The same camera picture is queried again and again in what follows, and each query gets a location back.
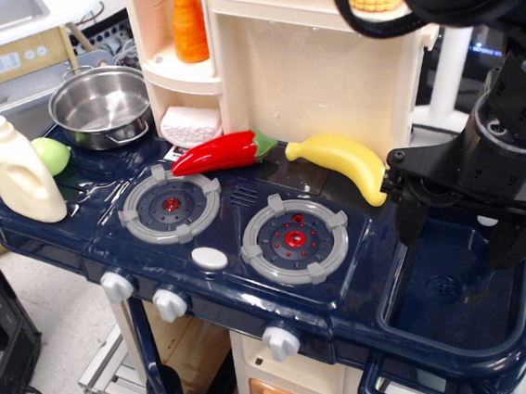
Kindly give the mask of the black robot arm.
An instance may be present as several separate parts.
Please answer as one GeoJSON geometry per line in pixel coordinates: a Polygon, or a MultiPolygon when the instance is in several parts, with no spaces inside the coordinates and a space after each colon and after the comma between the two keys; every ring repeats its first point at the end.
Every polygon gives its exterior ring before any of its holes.
{"type": "Polygon", "coordinates": [[[526,259],[526,0],[404,0],[409,13],[386,22],[356,17],[350,0],[335,0],[346,22],[366,37],[388,39],[430,22],[488,26],[506,38],[464,130],[438,146],[390,152],[382,190],[397,204],[406,245],[419,239],[430,209],[454,207],[492,218],[489,263],[508,269],[526,259]]]}

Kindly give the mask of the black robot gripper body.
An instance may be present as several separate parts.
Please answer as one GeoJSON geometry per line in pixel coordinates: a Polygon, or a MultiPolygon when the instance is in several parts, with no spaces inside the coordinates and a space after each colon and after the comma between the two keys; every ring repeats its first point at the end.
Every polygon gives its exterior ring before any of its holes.
{"type": "Polygon", "coordinates": [[[505,219],[526,214],[526,50],[489,74],[462,133],[437,146],[397,148],[381,191],[434,207],[505,219]]]}

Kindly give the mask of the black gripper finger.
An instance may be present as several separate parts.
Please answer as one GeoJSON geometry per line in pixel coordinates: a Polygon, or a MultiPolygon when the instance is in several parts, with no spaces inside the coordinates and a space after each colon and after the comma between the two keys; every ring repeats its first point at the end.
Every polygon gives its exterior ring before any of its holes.
{"type": "Polygon", "coordinates": [[[491,227],[489,263],[494,271],[507,270],[526,259],[526,212],[508,217],[484,216],[491,227]]]}
{"type": "Polygon", "coordinates": [[[430,211],[421,182],[405,182],[402,193],[395,200],[398,237],[406,246],[414,245],[424,229],[430,211]]]}

